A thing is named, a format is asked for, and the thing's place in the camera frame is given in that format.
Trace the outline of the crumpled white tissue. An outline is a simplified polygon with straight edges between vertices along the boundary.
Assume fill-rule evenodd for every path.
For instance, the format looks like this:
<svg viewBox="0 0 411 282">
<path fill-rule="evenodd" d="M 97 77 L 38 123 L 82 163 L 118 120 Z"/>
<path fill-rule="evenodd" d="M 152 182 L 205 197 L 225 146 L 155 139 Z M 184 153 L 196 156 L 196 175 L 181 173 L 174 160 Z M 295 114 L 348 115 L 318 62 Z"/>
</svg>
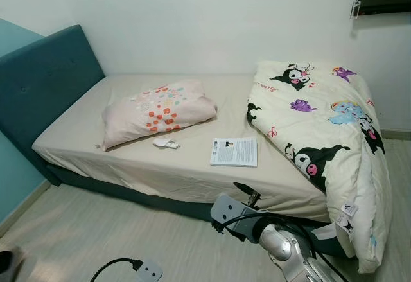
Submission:
<svg viewBox="0 0 411 282">
<path fill-rule="evenodd" d="M 176 141 L 165 138 L 155 138 L 152 143 L 159 149 L 179 149 L 181 146 Z"/>
</svg>

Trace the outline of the pink dotted pillow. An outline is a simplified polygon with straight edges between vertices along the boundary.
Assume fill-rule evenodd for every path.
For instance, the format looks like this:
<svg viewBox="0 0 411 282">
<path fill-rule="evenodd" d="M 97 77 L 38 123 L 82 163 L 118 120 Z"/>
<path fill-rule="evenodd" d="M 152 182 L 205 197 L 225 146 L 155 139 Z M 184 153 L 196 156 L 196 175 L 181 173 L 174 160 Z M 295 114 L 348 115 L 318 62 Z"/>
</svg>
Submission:
<svg viewBox="0 0 411 282">
<path fill-rule="evenodd" d="M 144 89 L 106 106 L 101 148 L 108 150 L 143 136 L 190 127 L 216 113 L 217 106 L 206 97 L 200 80 L 179 80 Z"/>
</svg>

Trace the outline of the beige skirting board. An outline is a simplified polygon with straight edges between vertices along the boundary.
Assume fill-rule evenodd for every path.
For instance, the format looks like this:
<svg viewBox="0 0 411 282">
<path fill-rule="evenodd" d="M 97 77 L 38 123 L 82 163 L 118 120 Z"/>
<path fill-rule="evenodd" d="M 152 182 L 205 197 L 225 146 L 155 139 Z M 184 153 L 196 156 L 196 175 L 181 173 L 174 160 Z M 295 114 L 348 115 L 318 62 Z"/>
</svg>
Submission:
<svg viewBox="0 0 411 282">
<path fill-rule="evenodd" d="M 2 222 L 0 222 L 0 238 L 2 238 L 8 232 L 8 230 L 12 228 L 13 224 L 18 221 L 21 215 L 23 215 L 24 212 L 27 211 L 27 209 L 31 208 L 33 203 L 35 203 L 36 200 L 38 200 L 45 191 L 49 190 L 50 187 L 52 187 L 52 184 L 50 182 L 42 182 L 41 185 L 38 186 L 38 188 L 35 188 L 35 190 L 33 190 L 31 194 L 29 194 L 28 197 L 24 198 L 24 200 L 20 203 L 20 205 L 17 206 L 17 208 L 13 209 L 10 214 L 6 218 L 4 218 Z"/>
</svg>

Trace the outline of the cartoon print duvet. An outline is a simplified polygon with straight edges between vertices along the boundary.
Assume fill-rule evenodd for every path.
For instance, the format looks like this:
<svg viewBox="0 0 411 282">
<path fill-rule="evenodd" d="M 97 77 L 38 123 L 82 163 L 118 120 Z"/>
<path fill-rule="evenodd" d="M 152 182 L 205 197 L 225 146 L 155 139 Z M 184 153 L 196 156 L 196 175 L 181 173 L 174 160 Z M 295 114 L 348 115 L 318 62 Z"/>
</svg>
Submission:
<svg viewBox="0 0 411 282">
<path fill-rule="evenodd" d="M 358 272 L 376 272 L 392 220 L 391 184 L 365 80 L 337 64 L 261 61 L 247 120 L 325 194 L 335 238 Z"/>
</svg>

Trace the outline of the blue fabric bed frame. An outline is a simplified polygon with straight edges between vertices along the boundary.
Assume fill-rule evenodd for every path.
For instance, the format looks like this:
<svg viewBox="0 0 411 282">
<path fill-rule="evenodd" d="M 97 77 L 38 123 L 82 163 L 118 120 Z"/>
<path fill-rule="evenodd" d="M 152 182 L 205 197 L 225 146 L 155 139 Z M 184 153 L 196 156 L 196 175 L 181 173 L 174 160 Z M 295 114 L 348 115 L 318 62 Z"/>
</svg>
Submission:
<svg viewBox="0 0 411 282">
<path fill-rule="evenodd" d="M 71 26 L 0 58 L 0 132 L 53 185 L 99 192 L 142 206 L 210 221 L 218 194 L 237 199 L 240 182 L 261 194 L 258 206 L 305 228 L 329 224 L 325 196 L 246 120 L 251 76 L 200 75 L 214 118 L 101 148 L 110 103 L 179 82 L 177 75 L 105 76 L 80 26 Z M 211 166 L 214 138 L 255 138 L 258 166 Z"/>
</svg>

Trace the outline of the white paperback book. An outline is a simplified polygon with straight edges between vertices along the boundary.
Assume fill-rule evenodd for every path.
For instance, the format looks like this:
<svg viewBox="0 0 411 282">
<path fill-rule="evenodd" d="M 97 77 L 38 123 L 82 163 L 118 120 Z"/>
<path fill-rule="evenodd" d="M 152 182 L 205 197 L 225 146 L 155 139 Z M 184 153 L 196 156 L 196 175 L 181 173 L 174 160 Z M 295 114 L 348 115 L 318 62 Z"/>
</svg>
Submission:
<svg viewBox="0 0 411 282">
<path fill-rule="evenodd" d="M 258 142 L 255 138 L 214 138 L 211 166 L 258 166 Z"/>
</svg>

